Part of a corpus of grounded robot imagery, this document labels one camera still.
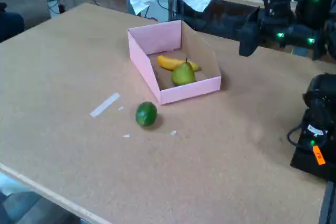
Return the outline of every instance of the yellow banana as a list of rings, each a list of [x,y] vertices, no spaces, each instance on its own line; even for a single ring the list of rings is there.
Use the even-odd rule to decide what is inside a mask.
[[[184,60],[172,59],[172,58],[165,57],[163,55],[160,55],[157,58],[158,58],[157,62],[159,66],[167,70],[174,70],[175,68],[177,68],[179,65],[181,65],[184,62]],[[194,71],[199,71],[200,69],[199,65],[189,60],[188,62],[191,64]]]

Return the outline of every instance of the orange label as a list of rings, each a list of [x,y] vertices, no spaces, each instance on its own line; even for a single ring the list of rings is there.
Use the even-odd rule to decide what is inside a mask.
[[[313,152],[315,154],[317,163],[319,163],[319,165],[324,165],[326,161],[324,160],[320,148],[317,145],[313,146]]]

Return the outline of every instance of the person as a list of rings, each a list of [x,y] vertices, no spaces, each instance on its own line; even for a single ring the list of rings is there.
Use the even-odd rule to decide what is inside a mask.
[[[18,13],[5,11],[5,3],[0,3],[0,42],[12,38],[25,30],[25,23]]]

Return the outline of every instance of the wooden table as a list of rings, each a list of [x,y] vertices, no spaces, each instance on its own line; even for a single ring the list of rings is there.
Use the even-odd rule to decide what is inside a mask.
[[[316,224],[325,182],[289,166],[286,133],[335,65],[201,35],[222,91],[158,106],[146,131],[127,28],[153,22],[85,4],[0,44],[0,170],[93,223]]]

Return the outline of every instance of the black device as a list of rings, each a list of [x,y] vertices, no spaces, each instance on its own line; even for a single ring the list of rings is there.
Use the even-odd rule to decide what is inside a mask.
[[[336,74],[313,78],[303,100],[308,109],[302,122],[287,135],[296,147],[291,166],[336,182]],[[290,138],[296,130],[301,130],[298,143]],[[320,150],[322,162],[313,152],[314,146]]]
[[[239,27],[239,54],[250,56],[261,40],[313,50],[313,60],[329,51],[336,58],[336,15],[330,14],[332,0],[297,0],[295,13],[291,0],[263,0]]]

